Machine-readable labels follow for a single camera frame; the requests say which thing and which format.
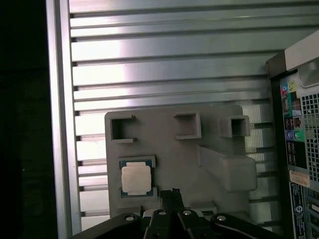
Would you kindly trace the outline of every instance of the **audio port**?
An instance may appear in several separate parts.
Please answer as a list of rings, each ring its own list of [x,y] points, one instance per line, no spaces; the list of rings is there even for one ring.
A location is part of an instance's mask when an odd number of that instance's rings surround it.
[[[301,134],[300,134],[299,131],[296,131],[294,135],[295,135],[296,139],[300,139],[301,138]]]
[[[292,138],[293,136],[294,136],[294,135],[293,135],[292,132],[288,132],[288,133],[287,133],[287,137],[288,137],[288,138]]]

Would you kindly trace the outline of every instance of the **ribbed metal wall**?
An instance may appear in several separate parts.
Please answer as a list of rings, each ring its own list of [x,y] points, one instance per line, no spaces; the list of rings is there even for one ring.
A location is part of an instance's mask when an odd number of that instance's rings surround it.
[[[70,12],[82,229],[109,218],[106,112],[224,102],[252,123],[251,218],[278,230],[265,62],[319,29],[318,1],[71,0]]]

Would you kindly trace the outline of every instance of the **metal bolt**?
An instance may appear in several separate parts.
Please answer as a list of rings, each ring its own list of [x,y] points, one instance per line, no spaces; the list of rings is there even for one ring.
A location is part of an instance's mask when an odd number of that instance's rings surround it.
[[[226,218],[224,217],[224,216],[218,216],[217,217],[217,220],[219,220],[219,221],[225,221],[226,220]]]
[[[190,214],[191,214],[191,211],[184,211],[183,214],[184,214],[184,215],[190,215]]]
[[[127,218],[125,218],[125,220],[126,220],[126,221],[133,221],[133,220],[134,220],[134,218],[133,218],[133,217],[128,216]]]

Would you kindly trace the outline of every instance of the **aluminum panel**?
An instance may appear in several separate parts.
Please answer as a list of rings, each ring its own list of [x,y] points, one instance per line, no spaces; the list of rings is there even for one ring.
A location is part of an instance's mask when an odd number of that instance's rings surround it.
[[[243,108],[243,115],[249,117],[250,123],[272,122],[272,109],[270,104],[241,105],[241,107]]]
[[[279,203],[276,201],[251,203],[249,206],[251,220],[256,224],[279,221],[281,218]]]
[[[257,173],[269,173],[277,171],[277,163],[275,161],[266,161],[257,163]]]
[[[233,5],[264,5],[264,4],[283,4],[297,3],[302,0],[70,0],[70,12],[89,12],[89,11],[116,11],[116,10],[135,10],[152,8],[190,8],[190,7],[218,7]],[[308,0],[308,2],[317,2],[317,0]]]
[[[268,80],[261,78],[208,79],[174,82],[158,82],[138,86],[101,87],[74,92],[74,100],[99,100],[127,97],[161,96],[171,94],[187,94],[199,92],[225,92],[267,88]]]
[[[79,186],[104,186],[108,185],[108,176],[107,175],[99,175],[99,176],[82,176],[79,177]]]
[[[274,197],[279,195],[278,178],[263,177],[257,179],[258,188],[249,193],[250,200]]]
[[[205,11],[186,11],[186,12],[152,12],[152,13],[140,13],[140,14],[125,14],[125,15],[108,15],[108,16],[91,16],[91,17],[79,17],[70,19],[71,33],[72,29],[81,29],[86,27],[98,28],[101,26],[117,27],[117,26],[130,26],[136,25],[150,25],[150,24],[165,24],[165,23],[189,23],[194,22],[205,23],[207,21],[211,23],[220,22],[221,24],[230,20],[251,20],[255,22],[258,19],[277,18],[278,25],[282,25],[282,22],[286,22],[287,19],[295,18],[298,15],[307,18],[307,16],[316,15],[319,12],[319,6],[295,6],[290,5],[286,7],[273,7],[264,6],[259,8],[258,11],[254,8],[234,8],[234,9],[215,9]]]
[[[223,21],[194,21],[185,23],[168,24],[143,24],[132,26],[108,26],[108,27],[93,27],[72,29],[72,37],[88,37],[88,36],[103,36],[116,34],[147,34],[147,33],[174,33],[176,31],[213,31],[213,30],[230,30],[230,29],[249,29],[249,28],[264,28],[264,27],[296,27],[304,25],[318,25],[319,19],[316,16],[308,17],[290,17],[281,19],[277,18],[239,18]]]
[[[176,35],[133,39],[73,42],[72,60],[102,60],[239,52],[279,51],[315,30],[268,30],[220,32],[218,34]]]
[[[108,172],[106,164],[79,166],[78,170],[79,170],[79,176],[90,175],[90,174],[106,174]]]
[[[110,219],[110,215],[103,215],[103,216],[92,216],[92,217],[82,217],[82,230],[89,229],[97,224],[100,224],[106,220]]]
[[[77,116],[75,118],[76,135],[105,134],[104,116],[105,113]]]
[[[81,211],[109,210],[109,191],[87,191],[80,192]]]
[[[60,7],[60,23],[61,23],[61,36],[60,40],[62,51],[59,52],[58,57],[62,61],[62,68],[59,69],[63,79],[63,94],[64,94],[64,107],[59,109],[62,111],[61,120],[65,121],[66,128],[66,145],[67,148],[67,162],[68,162],[68,181],[70,191],[70,208],[71,208],[71,222],[72,222],[72,234],[78,234],[81,229],[81,215],[80,211],[80,197],[79,197],[79,183],[78,183],[78,162],[77,162],[77,149],[76,149],[76,137],[75,137],[75,112],[73,101],[73,79],[72,79],[72,50],[71,36],[70,36],[70,12],[69,2],[67,0],[57,1]]]
[[[61,46],[61,18],[59,4],[46,0],[46,17],[48,31],[48,52],[50,65],[51,122],[54,157],[54,183],[58,237],[72,236],[70,190],[68,183],[68,158],[66,144],[66,127],[63,93],[63,67],[59,53]]]
[[[256,163],[264,161],[276,161],[276,154],[272,151],[263,153],[248,153],[247,156],[253,158]]]
[[[275,53],[263,53],[215,59],[176,59],[174,61],[79,66],[73,67],[73,84],[88,86],[260,75],[266,78],[266,69],[261,65],[274,55]]]
[[[272,128],[252,129],[249,137],[245,137],[246,148],[267,148],[274,146]]]
[[[105,140],[78,141],[78,161],[106,159]]]
[[[256,89],[254,91],[235,91],[235,92],[188,94],[188,95],[184,94],[184,95],[168,95],[163,97],[143,97],[143,98],[120,99],[120,100],[76,102],[74,104],[74,109],[76,111],[85,111],[85,110],[116,109],[116,108],[128,108],[128,107],[143,107],[143,106],[224,102],[224,101],[236,101],[236,100],[243,100],[243,101],[244,100],[262,100],[267,98],[268,98],[267,89]]]

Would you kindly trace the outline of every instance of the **sticker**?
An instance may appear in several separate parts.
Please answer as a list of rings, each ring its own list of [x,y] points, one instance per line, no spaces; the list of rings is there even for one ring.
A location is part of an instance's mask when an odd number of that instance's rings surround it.
[[[290,183],[290,200],[292,203],[295,239],[306,239],[306,217],[303,189],[296,183]]]
[[[305,173],[290,170],[289,177],[290,177],[290,181],[293,183],[297,183],[297,184],[304,186],[304,187],[307,187],[307,188],[310,187],[310,177],[309,177],[309,175],[307,175]]]

